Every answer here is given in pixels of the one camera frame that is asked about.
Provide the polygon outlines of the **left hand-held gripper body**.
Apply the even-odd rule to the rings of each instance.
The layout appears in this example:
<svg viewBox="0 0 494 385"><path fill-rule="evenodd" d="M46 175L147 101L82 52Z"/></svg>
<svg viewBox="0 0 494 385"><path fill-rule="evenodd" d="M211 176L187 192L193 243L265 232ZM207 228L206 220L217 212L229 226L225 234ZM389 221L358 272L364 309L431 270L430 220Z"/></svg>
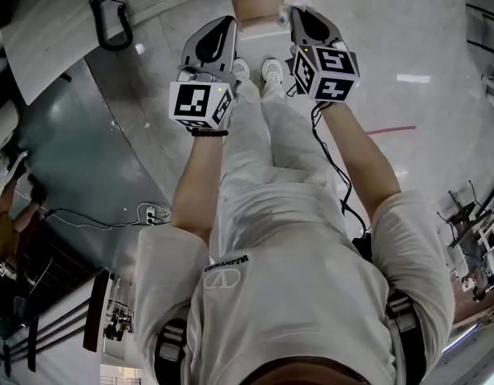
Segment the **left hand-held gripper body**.
<svg viewBox="0 0 494 385"><path fill-rule="evenodd" d="M187 129L221 128L237 89L236 49L237 22L231 15L208 22L188 39L170 84L170 120Z"/></svg>

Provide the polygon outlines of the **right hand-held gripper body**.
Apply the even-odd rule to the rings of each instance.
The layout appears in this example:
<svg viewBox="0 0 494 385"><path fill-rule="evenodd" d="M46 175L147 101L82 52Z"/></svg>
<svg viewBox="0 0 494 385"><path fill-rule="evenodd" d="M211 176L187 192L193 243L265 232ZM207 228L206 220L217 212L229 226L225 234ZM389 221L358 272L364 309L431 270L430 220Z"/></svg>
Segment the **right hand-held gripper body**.
<svg viewBox="0 0 494 385"><path fill-rule="evenodd" d="M339 29L311 8L291 9L290 74L296 92L315 101L344 103L359 81L356 54Z"/></svg>

